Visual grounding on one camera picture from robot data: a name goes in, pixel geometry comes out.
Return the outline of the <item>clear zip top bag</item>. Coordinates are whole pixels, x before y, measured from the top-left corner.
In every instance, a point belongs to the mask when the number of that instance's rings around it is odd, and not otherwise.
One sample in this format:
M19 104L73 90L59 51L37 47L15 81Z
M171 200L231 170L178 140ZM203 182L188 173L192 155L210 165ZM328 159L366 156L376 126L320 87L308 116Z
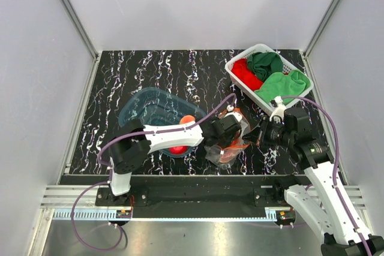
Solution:
M248 147L243 136L251 131L250 124L239 108L228 106L216 122L221 125L218 130L218 143L205 146L205 158L220 169L230 168L236 157Z

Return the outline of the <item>orange fake fruit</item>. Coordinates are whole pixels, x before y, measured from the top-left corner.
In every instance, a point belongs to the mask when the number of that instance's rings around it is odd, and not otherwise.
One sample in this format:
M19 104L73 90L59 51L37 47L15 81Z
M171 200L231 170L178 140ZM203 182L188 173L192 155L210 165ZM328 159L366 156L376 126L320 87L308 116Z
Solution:
M181 118L181 120L179 121L179 123L181 125L183 124L187 124L187 123L190 123L190 122L194 122L196 120L196 118L192 115L185 115L184 117Z

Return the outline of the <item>red fake apple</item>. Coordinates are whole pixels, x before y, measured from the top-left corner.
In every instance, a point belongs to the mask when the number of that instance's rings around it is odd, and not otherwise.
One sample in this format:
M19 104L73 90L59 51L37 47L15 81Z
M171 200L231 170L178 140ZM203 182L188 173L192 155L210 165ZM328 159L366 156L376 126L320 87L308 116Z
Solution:
M175 146L175 147L169 148L169 152L172 155L182 155L182 154L186 153L187 150L188 150L187 146Z

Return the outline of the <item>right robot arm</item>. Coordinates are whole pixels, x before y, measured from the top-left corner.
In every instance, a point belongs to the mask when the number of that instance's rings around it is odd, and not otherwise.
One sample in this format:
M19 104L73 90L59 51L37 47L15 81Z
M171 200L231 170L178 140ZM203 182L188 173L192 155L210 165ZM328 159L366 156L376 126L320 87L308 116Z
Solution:
M331 151L314 138L304 109L291 107L282 116L263 117L243 136L258 147L281 146L299 165L316 190L314 201L295 176L275 183L274 202L290 205L320 242L322 255L380 255L383 237L375 236L361 219L337 172Z

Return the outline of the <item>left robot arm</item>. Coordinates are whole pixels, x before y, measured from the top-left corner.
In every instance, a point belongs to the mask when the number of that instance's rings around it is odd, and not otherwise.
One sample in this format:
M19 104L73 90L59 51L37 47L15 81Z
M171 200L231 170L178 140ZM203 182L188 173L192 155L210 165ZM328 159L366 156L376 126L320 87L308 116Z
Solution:
M134 121L132 132L114 138L107 146L112 162L109 199L122 206L129 200L132 172L140 168L150 153L177 146L229 147L241 134L242 116L230 112L222 118L203 118L198 122L154 127Z

